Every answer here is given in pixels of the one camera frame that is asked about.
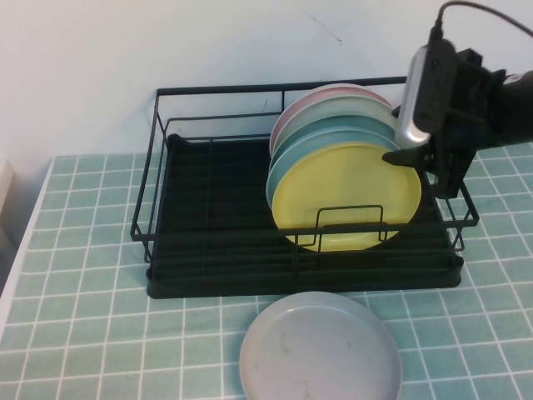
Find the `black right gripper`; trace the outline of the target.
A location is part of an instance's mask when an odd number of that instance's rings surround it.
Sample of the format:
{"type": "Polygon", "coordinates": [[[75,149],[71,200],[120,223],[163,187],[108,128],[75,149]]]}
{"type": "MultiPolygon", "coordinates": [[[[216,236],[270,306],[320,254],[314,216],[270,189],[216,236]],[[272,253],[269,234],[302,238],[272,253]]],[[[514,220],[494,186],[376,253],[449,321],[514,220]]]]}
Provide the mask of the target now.
{"type": "MultiPolygon", "coordinates": [[[[456,54],[456,75],[444,122],[427,145],[386,152],[381,159],[394,166],[434,171],[438,198],[456,198],[474,156],[495,145],[496,99],[505,80],[503,70],[482,66],[482,56],[472,49],[456,54]]],[[[400,117],[401,105],[391,111],[400,117]]]]}

